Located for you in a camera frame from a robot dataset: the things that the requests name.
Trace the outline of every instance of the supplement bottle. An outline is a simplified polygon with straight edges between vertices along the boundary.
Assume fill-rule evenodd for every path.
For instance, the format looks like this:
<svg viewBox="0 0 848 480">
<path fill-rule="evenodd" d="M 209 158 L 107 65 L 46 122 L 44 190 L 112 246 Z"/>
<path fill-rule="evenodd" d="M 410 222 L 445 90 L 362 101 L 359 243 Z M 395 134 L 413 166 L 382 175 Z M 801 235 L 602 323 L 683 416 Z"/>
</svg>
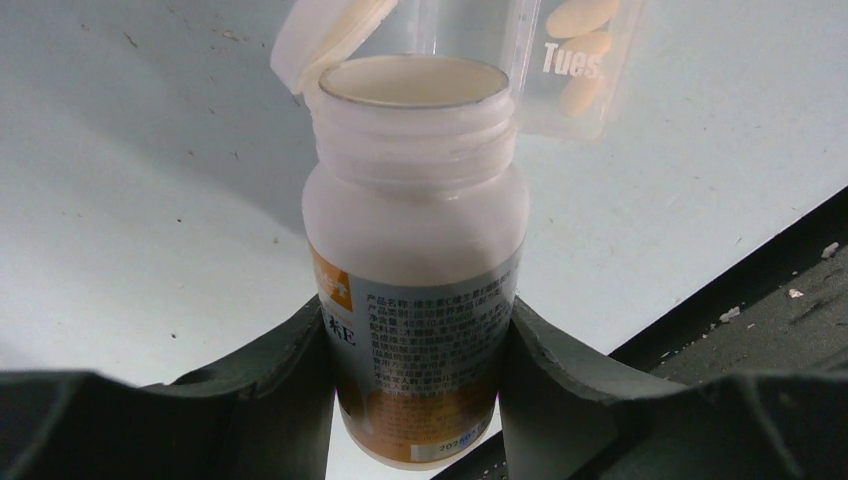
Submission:
<svg viewBox="0 0 848 480">
<path fill-rule="evenodd" d="M 491 420 L 515 294 L 529 199 L 508 78 L 419 55 L 275 70 L 313 119 L 303 216 L 345 426 L 386 464 L 438 467 Z"/>
</svg>

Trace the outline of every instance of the white table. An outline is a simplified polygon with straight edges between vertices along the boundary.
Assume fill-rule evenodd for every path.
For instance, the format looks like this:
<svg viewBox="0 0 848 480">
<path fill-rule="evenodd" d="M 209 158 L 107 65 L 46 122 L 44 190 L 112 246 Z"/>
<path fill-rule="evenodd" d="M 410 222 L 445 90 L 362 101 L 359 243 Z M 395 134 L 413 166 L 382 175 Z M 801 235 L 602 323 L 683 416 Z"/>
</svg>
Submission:
<svg viewBox="0 0 848 480">
<path fill-rule="evenodd" d="M 267 66 L 289 4 L 199 5 L 0 2 L 0 368 L 169 382 L 313 294 L 309 114 Z M 846 25 L 648 0 L 607 136 L 520 141 L 525 300 L 610 352 L 848 184 Z M 433 475 L 341 427 L 328 470 Z"/>
</svg>

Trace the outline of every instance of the pill organizer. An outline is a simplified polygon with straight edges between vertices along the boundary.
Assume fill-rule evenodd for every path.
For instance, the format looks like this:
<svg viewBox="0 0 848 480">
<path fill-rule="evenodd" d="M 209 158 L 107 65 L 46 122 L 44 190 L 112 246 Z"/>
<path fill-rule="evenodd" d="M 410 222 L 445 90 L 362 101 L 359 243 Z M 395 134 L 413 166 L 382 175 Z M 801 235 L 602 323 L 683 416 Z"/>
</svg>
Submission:
<svg viewBox="0 0 848 480">
<path fill-rule="evenodd" d="M 298 44 L 303 44 L 304 55 L 295 55 L 295 60 L 310 63 L 310 68 L 390 53 L 485 62 L 508 74 L 517 105 L 514 118 L 522 133 L 589 141 L 603 135 L 617 113 L 614 105 L 621 103 L 614 97 L 642 4 L 301 0 L 290 16 L 296 15 L 303 25 Z M 298 70 L 291 65 L 291 51 L 296 49 L 286 50 L 287 55 L 272 55 L 272 67 L 281 78 Z"/>
</svg>

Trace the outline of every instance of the pill organizer lid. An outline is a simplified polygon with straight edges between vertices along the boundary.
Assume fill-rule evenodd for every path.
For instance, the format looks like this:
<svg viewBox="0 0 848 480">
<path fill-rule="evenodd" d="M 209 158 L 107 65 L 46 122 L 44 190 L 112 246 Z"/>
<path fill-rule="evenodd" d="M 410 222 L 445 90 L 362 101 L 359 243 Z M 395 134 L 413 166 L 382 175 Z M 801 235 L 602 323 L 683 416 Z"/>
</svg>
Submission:
<svg viewBox="0 0 848 480">
<path fill-rule="evenodd" d="M 277 35 L 271 69 L 295 95 L 346 60 L 398 0 L 298 0 Z"/>
</svg>

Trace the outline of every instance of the bottle label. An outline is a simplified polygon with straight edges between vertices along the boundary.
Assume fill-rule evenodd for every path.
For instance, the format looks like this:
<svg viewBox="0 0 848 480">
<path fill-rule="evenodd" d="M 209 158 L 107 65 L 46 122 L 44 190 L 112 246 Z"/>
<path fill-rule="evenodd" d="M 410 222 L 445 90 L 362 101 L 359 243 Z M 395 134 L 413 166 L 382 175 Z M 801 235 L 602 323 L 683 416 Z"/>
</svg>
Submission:
<svg viewBox="0 0 848 480">
<path fill-rule="evenodd" d="M 521 249 L 451 285 L 399 287 L 350 275 L 312 250 L 345 423 L 399 462 L 463 450 L 491 419 Z"/>
</svg>

